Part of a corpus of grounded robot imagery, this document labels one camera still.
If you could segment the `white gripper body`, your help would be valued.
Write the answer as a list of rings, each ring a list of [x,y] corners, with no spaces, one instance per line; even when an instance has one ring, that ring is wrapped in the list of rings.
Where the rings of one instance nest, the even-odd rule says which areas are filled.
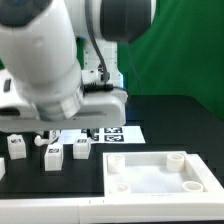
[[[22,99],[12,77],[0,79],[0,131],[8,133],[122,126],[127,94],[87,93],[55,106],[37,107]]]

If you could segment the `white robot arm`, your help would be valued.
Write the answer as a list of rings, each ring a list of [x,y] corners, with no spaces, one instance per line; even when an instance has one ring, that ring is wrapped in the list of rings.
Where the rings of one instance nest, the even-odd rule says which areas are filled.
[[[119,127],[126,91],[106,66],[92,77],[77,38],[132,43],[152,25],[157,0],[0,0],[0,131]]]

